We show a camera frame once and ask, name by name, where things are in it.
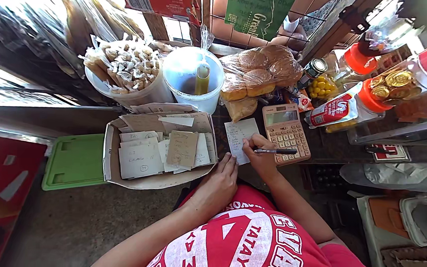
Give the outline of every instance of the pen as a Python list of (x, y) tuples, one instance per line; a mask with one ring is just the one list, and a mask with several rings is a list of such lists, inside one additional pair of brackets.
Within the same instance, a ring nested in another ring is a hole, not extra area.
[(277, 153), (277, 154), (294, 155), (298, 151), (296, 149), (275, 149), (275, 150), (255, 149), (254, 152), (256, 152), (256, 153)]

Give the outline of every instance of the left hand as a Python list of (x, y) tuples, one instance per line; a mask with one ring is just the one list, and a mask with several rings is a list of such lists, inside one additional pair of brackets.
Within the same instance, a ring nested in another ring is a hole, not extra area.
[(222, 211), (237, 191), (238, 163), (230, 153), (225, 154), (216, 169), (209, 173), (200, 183), (197, 191), (186, 202), (200, 212), (207, 222)]

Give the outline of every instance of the hand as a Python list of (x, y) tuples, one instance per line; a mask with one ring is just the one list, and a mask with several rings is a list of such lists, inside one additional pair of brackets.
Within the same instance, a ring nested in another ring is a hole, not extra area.
[(277, 172), (274, 154), (255, 153), (253, 151), (253, 147), (255, 146), (261, 149), (272, 150), (274, 149), (274, 144), (257, 133), (252, 135), (250, 140), (246, 138), (243, 139), (243, 152), (245, 152), (246, 156), (250, 159), (253, 168), (262, 179), (268, 178)]
[(238, 163), (227, 153), (216, 169), (207, 174), (186, 205), (200, 211), (204, 221), (222, 211), (237, 191)]

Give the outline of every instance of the calculator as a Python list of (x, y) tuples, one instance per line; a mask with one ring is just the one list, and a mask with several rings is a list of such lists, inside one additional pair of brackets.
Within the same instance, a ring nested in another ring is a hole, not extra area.
[(268, 139), (275, 149), (296, 149), (294, 155), (275, 154), (276, 166), (282, 166), (311, 158), (299, 120), (298, 105), (283, 104), (263, 107), (263, 119)]

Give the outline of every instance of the concrete floor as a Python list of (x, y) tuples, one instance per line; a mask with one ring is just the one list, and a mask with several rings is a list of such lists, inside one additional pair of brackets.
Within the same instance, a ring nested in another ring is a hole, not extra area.
[[(280, 172), (308, 200), (298, 165)], [(239, 177), (268, 190), (252, 167)], [(84, 267), (110, 248), (168, 215), (188, 183), (162, 190), (135, 191), (114, 184), (42, 191), (36, 177), (0, 267)]]

